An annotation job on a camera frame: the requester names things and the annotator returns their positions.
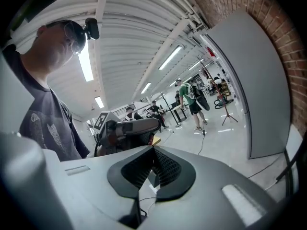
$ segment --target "neck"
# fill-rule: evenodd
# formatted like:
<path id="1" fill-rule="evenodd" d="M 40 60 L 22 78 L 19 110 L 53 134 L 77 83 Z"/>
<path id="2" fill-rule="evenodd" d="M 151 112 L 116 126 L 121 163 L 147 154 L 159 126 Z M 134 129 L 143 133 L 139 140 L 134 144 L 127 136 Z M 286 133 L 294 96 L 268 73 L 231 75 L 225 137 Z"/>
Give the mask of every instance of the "neck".
<path id="1" fill-rule="evenodd" d="M 49 88 L 47 84 L 49 66 L 31 49 L 20 57 L 27 72 L 44 88 Z"/>

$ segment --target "man wearing glasses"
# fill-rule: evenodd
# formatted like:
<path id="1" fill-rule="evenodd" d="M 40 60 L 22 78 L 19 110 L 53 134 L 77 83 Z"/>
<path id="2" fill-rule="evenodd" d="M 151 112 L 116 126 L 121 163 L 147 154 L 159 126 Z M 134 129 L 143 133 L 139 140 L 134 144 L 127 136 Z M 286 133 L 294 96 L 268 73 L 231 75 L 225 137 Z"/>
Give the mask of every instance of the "man wearing glasses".
<path id="1" fill-rule="evenodd" d="M 82 51 L 85 31 L 76 22 L 64 20 L 41 26 L 36 36 L 24 55 L 16 52 L 14 45 L 3 51 L 17 78 L 35 98 L 19 132 L 41 148 L 55 151 L 60 161 L 85 158 L 89 150 L 73 126 L 68 108 L 47 84 L 50 73 Z"/>

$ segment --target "person in green shirt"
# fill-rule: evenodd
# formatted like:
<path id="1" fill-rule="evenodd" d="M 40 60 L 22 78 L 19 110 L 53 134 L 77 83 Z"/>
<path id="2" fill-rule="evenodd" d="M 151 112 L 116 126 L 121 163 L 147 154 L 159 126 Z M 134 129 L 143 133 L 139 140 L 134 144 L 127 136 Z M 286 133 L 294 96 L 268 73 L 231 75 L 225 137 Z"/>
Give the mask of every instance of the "person in green shirt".
<path id="1" fill-rule="evenodd" d="M 188 85 L 183 83 L 181 80 L 178 80 L 175 84 L 175 86 L 179 86 L 179 101 L 180 101 L 180 105 L 181 105 L 181 108 L 183 108 L 183 96 L 187 99 L 188 101 L 188 104 L 189 104 L 189 109 L 191 111 L 191 114 L 195 120 L 195 123 L 196 123 L 196 129 L 194 129 L 195 131 L 200 131 L 202 130 L 201 126 L 200 126 L 200 120 L 199 118 L 197 117 L 197 113 L 200 114 L 201 116 L 201 119 L 203 121 L 203 123 L 206 125 L 207 124 L 207 121 L 205 120 L 205 117 L 203 115 L 203 113 L 201 112 L 201 108 L 197 105 L 197 102 L 195 99 L 191 99 L 189 98 L 188 96 Z"/>

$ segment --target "ear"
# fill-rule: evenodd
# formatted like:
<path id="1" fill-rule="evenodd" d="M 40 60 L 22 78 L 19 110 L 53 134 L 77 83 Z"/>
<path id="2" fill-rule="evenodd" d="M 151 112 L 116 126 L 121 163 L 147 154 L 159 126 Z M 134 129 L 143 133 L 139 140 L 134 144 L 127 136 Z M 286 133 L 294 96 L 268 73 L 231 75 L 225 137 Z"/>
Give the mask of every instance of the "ear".
<path id="1" fill-rule="evenodd" d="M 45 25 L 42 25 L 41 27 L 39 27 L 39 29 L 36 32 L 36 35 L 39 37 L 45 30 L 47 29 L 47 27 Z"/>

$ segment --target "yellow object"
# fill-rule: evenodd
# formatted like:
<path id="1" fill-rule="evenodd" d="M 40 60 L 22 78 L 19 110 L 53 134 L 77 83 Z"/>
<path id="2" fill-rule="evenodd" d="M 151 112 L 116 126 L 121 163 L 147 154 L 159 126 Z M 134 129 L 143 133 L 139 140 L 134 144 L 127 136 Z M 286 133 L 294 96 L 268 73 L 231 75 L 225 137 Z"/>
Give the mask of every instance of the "yellow object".
<path id="1" fill-rule="evenodd" d="M 157 145 L 160 141 L 161 141 L 161 138 L 159 138 L 158 136 L 153 137 L 153 145 Z"/>

